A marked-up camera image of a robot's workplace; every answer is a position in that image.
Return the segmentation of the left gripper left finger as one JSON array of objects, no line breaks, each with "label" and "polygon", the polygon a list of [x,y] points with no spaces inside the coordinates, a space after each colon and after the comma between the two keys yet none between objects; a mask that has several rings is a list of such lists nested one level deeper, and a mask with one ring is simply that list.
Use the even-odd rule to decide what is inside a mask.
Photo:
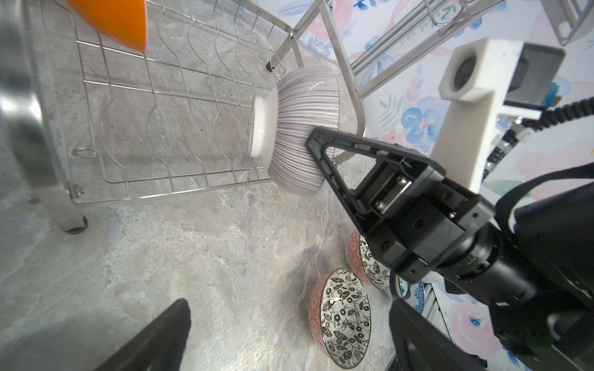
[{"label": "left gripper left finger", "polygon": [[190,306],[180,298],[97,369],[178,370],[190,328]]}]

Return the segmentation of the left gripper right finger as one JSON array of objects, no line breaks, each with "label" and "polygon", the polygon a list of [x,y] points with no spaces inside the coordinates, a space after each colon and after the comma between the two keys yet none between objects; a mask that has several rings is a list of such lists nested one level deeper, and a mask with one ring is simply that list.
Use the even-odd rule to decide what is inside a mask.
[{"label": "left gripper right finger", "polygon": [[396,352],[392,370],[485,370],[403,299],[393,301],[389,325]]}]

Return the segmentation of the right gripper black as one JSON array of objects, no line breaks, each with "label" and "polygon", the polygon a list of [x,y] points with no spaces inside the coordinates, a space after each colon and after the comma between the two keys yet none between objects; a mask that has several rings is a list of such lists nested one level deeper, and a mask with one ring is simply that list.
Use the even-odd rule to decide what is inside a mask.
[{"label": "right gripper black", "polygon": [[[328,156],[329,148],[374,159],[374,165],[351,188]],[[327,128],[314,128],[306,149],[372,256],[390,271],[403,278],[423,278],[431,271],[446,278],[476,278],[493,270],[493,205],[448,179],[433,160],[399,145]]]}]

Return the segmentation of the white bowl orange outside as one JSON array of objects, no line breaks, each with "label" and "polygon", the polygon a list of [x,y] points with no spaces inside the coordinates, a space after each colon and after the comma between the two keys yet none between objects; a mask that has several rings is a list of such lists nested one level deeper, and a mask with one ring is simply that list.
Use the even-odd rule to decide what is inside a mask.
[{"label": "white bowl orange outside", "polygon": [[143,0],[68,0],[68,6],[102,36],[144,53],[147,10]]}]

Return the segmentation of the stainless steel dish rack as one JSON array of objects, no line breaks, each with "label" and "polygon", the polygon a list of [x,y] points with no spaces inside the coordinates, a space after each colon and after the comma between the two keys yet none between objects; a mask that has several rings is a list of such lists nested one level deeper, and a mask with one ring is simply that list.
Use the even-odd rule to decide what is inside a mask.
[{"label": "stainless steel dish rack", "polygon": [[[419,108],[438,125],[437,74],[457,43],[526,39],[572,52],[563,102],[588,96],[576,75],[591,32],[552,26],[539,1],[331,1],[355,80],[340,127],[376,139],[408,130]],[[79,227],[86,204],[243,185],[266,177],[247,155],[252,98],[300,54],[337,63],[308,1],[150,1],[139,52],[98,34],[65,1],[1,4],[1,234]]]}]

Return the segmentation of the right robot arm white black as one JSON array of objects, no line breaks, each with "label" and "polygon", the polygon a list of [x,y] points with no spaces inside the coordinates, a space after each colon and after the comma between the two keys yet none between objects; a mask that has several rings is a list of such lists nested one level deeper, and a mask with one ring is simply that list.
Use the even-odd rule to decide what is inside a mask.
[{"label": "right robot arm white black", "polygon": [[373,257],[430,272],[486,305],[533,370],[593,368],[593,166],[525,182],[496,204],[416,151],[316,128],[306,148]]}]

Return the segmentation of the blue white patterned plate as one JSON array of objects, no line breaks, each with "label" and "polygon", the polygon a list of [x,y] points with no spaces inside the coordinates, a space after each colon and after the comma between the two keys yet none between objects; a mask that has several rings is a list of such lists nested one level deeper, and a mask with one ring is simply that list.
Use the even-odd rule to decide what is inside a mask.
[{"label": "blue white patterned plate", "polygon": [[407,281],[399,278],[400,296],[408,303],[417,313],[422,314],[425,308],[425,286],[422,282],[417,284],[409,284]]}]

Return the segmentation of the black white floral bowl front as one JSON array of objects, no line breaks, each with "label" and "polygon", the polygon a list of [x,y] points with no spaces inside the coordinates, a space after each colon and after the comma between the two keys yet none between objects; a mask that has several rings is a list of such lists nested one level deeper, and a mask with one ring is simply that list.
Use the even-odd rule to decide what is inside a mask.
[{"label": "black white floral bowl front", "polygon": [[308,320],[315,343],[338,367],[354,369],[363,361],[371,339],[371,305],[352,270],[339,268],[318,281]]}]

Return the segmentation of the black white floral bowl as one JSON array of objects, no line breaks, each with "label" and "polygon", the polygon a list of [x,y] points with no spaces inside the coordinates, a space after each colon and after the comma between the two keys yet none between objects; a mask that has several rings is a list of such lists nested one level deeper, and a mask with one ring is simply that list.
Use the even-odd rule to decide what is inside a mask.
[{"label": "black white floral bowl", "polygon": [[315,343],[338,367],[354,369],[363,361],[371,339],[371,305],[352,270],[339,268],[318,281],[308,320]]},{"label": "black white floral bowl", "polygon": [[384,290],[390,283],[390,271],[374,259],[365,238],[354,230],[345,248],[348,267],[368,286]]}]

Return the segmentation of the black white floral bowl right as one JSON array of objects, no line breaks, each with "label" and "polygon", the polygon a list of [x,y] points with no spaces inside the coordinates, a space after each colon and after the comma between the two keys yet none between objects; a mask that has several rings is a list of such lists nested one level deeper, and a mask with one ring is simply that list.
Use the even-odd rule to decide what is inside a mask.
[{"label": "black white floral bowl right", "polygon": [[365,238],[354,230],[345,248],[348,267],[368,286],[384,290],[390,283],[390,271],[374,259]]}]

